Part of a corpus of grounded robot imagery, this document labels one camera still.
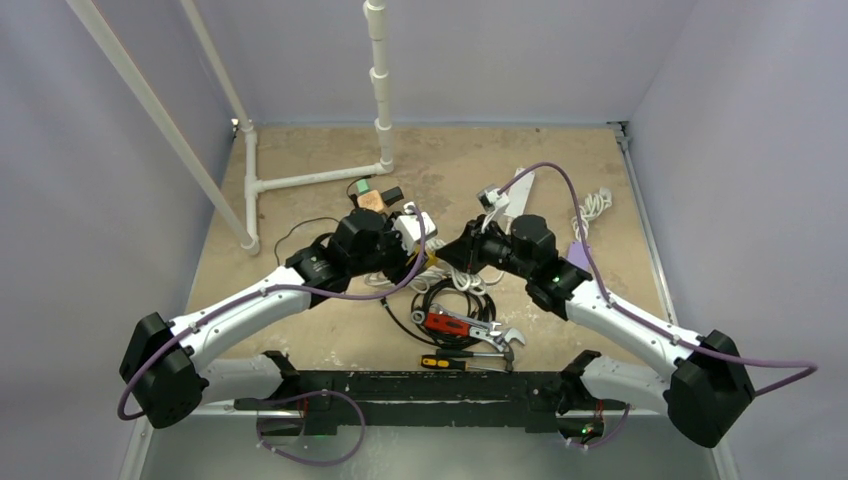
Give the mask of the white power strip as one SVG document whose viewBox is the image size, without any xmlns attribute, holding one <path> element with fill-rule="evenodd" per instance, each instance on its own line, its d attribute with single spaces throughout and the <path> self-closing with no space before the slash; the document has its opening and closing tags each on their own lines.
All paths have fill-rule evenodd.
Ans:
<svg viewBox="0 0 848 480">
<path fill-rule="evenodd" d="M 532 190 L 535 173 L 530 171 L 524 174 L 524 171 L 525 168 L 519 167 L 516 169 L 514 175 L 515 182 L 512 183 L 508 191 L 510 204 L 505 211 L 505 216 L 510 220 L 514 220 L 525 213 Z"/>
</svg>

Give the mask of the yellow cube socket adapter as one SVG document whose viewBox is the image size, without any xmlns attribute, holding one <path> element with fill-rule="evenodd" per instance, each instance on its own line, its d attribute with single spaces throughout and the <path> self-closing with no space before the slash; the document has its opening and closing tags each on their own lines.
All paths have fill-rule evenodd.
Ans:
<svg viewBox="0 0 848 480">
<path fill-rule="evenodd" d="M 427 269 L 433 267 L 434 265 L 436 265 L 437 262 L 438 262 L 438 258 L 435 256 L 435 254 L 432 251 L 427 250 L 425 260 L 422 263 L 422 268 L 424 270 L 427 270 Z"/>
</svg>

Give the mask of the purple power strip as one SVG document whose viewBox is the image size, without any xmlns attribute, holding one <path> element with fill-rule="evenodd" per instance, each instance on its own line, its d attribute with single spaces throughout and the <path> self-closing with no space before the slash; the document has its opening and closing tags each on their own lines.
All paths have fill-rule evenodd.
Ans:
<svg viewBox="0 0 848 480">
<path fill-rule="evenodd" d="M 591 272 L 592 268 L 589 260 L 590 256 L 590 246 L 581 241 L 574 241 L 569 245 L 566 260 L 586 272 Z"/>
</svg>

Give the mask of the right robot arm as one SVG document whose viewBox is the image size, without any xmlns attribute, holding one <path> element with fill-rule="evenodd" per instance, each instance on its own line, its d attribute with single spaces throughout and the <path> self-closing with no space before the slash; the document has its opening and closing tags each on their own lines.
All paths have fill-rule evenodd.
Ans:
<svg viewBox="0 0 848 480">
<path fill-rule="evenodd" d="M 463 273 L 492 267 L 523 279 L 541 310 L 592 330 L 639 359 L 634 365 L 593 350 L 581 352 L 560 373 L 564 411 L 618 401 L 663 414 L 688 440 L 713 448 L 755 398 L 729 336 L 680 328 L 611 293 L 559 254 L 554 233 L 538 215 L 518 217 L 510 232 L 478 217 L 435 255 Z"/>
</svg>

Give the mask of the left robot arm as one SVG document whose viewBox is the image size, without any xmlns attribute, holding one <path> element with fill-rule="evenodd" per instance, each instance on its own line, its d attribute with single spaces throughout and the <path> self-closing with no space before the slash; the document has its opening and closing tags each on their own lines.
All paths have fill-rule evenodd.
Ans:
<svg viewBox="0 0 848 480">
<path fill-rule="evenodd" d="M 297 399 L 298 382 L 281 371 L 279 353 L 261 354 L 228 367 L 220 357 L 242 340 L 328 299 L 365 301 L 348 291 L 353 278 L 382 272 L 399 291 L 426 261 L 426 243 L 437 232 L 415 203 L 388 216 L 357 208 L 334 231 L 319 235 L 268 275 L 244 290 L 194 313 L 165 320 L 140 319 L 119 375 L 125 383 L 116 413 L 144 417 L 162 429 L 198 406 L 242 396 L 284 409 Z"/>
</svg>

